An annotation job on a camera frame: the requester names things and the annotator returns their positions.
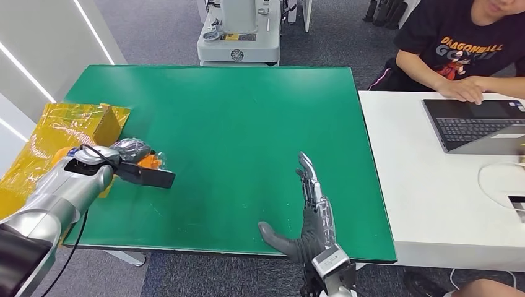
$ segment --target white machine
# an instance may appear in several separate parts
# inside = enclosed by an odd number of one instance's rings
[[[279,64],[280,0],[208,1],[207,6],[197,42],[202,66]]]

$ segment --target laptop keyboard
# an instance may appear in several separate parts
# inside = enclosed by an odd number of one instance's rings
[[[512,124],[525,124],[522,119],[436,119],[444,140],[469,142],[487,136]]]

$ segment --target yellow plastic wrap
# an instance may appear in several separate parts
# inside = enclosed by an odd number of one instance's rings
[[[47,104],[29,141],[0,181],[0,219],[24,205],[58,150],[80,144],[109,146],[128,116],[129,109],[123,107]]]

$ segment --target robotic arm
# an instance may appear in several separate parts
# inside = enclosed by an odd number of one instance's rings
[[[170,188],[175,175],[143,168],[126,151],[80,146],[70,151],[38,182],[18,212],[0,221],[0,296],[30,296],[54,262],[60,237],[86,213],[113,175],[135,184]],[[312,162],[299,154],[305,206],[298,239],[275,233],[266,222],[258,227],[263,240],[305,267],[302,296],[350,297],[355,263],[336,243],[332,208],[323,195]]]
[[[259,222],[259,231],[268,245],[305,266],[302,296],[350,297],[355,284],[355,263],[336,243],[330,201],[323,195],[313,164],[303,152],[299,153],[299,164],[303,170],[296,172],[305,197],[300,237],[288,239],[278,235],[266,222]]]
[[[126,162],[119,151],[81,145],[37,182],[18,212],[0,222],[0,296],[30,296],[54,263],[60,237],[104,191],[113,175],[169,188],[175,175]]]

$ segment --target black t-shirt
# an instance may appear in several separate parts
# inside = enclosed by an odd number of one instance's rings
[[[478,26],[472,22],[473,2],[422,0],[394,43],[402,51],[419,54],[450,80],[491,76],[512,63],[516,76],[525,77],[525,13]]]

